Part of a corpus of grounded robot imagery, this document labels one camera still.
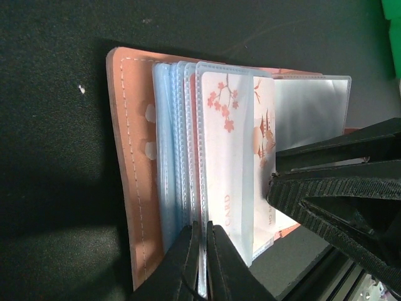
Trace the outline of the white VIP card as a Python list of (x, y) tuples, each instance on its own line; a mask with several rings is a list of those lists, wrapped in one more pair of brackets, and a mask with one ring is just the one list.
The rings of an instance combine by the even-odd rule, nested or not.
[(254, 220), (267, 207), (263, 186), (275, 170), (274, 80), (206, 71), (200, 83), (208, 218), (251, 265), (274, 224)]

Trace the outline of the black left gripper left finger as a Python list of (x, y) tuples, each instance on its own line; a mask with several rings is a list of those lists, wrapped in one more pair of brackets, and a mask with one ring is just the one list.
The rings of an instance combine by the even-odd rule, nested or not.
[(157, 269), (130, 300), (195, 300), (199, 269), (198, 222), (182, 228)]

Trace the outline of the pink leather card holder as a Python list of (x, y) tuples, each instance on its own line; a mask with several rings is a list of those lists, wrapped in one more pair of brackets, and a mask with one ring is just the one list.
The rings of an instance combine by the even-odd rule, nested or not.
[[(227, 65), (125, 47), (111, 50), (106, 66), (134, 288), (153, 274), (183, 227), (196, 221), (204, 229), (210, 221), (204, 175), (204, 72), (274, 80), (276, 153), (346, 132), (349, 76)], [(253, 261), (299, 226), (267, 203), (267, 185), (268, 179), (263, 186), (267, 207), (259, 208), (254, 220), (260, 226), (272, 218), (274, 224), (269, 228), (271, 239)]]

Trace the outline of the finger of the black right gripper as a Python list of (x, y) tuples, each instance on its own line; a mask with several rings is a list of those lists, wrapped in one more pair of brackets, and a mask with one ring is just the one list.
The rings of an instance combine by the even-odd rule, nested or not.
[(276, 169), (291, 171), (350, 159), (400, 159), (400, 119), (392, 118), (345, 135), (276, 153)]
[(400, 290), (400, 161), (276, 176), (267, 201)]

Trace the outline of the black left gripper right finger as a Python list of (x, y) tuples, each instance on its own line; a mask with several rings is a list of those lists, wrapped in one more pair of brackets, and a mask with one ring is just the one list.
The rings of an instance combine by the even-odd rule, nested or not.
[(220, 225), (207, 222), (207, 276), (211, 300), (274, 300), (252, 275)]

